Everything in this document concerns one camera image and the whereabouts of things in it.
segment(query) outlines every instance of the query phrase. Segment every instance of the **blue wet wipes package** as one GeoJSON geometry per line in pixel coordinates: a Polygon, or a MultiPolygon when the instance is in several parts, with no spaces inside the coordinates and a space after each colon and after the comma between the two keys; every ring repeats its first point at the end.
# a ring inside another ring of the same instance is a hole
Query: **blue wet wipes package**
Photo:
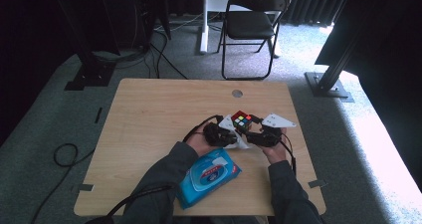
{"type": "Polygon", "coordinates": [[[223,148],[200,157],[180,182],[177,198],[183,209],[193,206],[208,193],[229,182],[242,170],[223,148]]]}

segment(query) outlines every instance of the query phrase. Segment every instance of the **black folding chair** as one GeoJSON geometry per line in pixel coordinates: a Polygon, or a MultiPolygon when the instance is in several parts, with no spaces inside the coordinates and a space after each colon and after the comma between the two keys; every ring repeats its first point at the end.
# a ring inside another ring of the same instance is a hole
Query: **black folding chair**
{"type": "Polygon", "coordinates": [[[220,41],[217,53],[223,46],[223,62],[221,74],[226,80],[250,81],[263,80],[271,72],[273,66],[274,51],[276,48],[277,37],[279,35],[280,21],[283,14],[287,11],[291,0],[229,0],[226,7],[226,13],[221,30],[220,41]],[[247,11],[233,10],[237,5],[246,8],[247,11]],[[271,21],[269,14],[275,14],[275,19],[271,21]],[[226,36],[233,40],[263,40],[262,43],[226,43],[226,36]],[[274,38],[271,50],[270,65],[267,73],[262,77],[226,77],[225,60],[227,45],[260,45],[259,53],[267,41],[274,38]]]}

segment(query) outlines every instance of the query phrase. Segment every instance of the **black stand base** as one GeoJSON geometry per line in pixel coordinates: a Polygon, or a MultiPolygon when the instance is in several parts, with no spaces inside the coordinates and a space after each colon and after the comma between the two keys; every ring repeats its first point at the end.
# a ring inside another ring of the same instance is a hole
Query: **black stand base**
{"type": "Polygon", "coordinates": [[[329,91],[321,90],[318,83],[322,76],[323,73],[305,73],[305,77],[315,97],[340,98],[344,103],[354,102],[353,97],[349,92],[344,90],[340,81],[337,81],[329,91]]]}
{"type": "Polygon", "coordinates": [[[65,91],[83,91],[85,87],[107,87],[116,63],[101,63],[100,68],[87,75],[86,66],[81,65],[72,82],[68,82],[65,91]]]}

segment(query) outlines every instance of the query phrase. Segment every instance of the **hand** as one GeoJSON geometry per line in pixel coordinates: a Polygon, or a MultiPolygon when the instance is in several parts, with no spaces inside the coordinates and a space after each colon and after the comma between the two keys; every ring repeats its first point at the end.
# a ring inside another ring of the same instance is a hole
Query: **hand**
{"type": "Polygon", "coordinates": [[[207,125],[208,122],[205,122],[201,126],[199,126],[194,133],[186,140],[186,143],[191,146],[198,156],[202,156],[207,154],[208,152],[217,149],[216,146],[211,146],[208,144],[207,140],[205,140],[205,136],[203,134],[204,126],[207,125]]]}
{"type": "MultiPolygon", "coordinates": [[[[286,134],[287,129],[282,127],[282,133],[286,134]]],[[[286,143],[286,137],[282,135],[282,142],[286,143]]],[[[272,147],[259,146],[267,156],[270,164],[286,160],[286,149],[281,143],[277,143],[272,147]]]]}

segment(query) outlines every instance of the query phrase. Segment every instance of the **person's right arm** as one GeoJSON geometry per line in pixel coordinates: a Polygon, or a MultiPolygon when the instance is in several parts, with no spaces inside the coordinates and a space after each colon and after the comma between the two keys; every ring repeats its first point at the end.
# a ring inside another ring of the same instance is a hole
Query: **person's right arm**
{"type": "Polygon", "coordinates": [[[322,223],[316,207],[296,180],[286,159],[286,149],[278,143],[273,147],[262,147],[270,166],[272,205],[277,223],[322,223]]]}

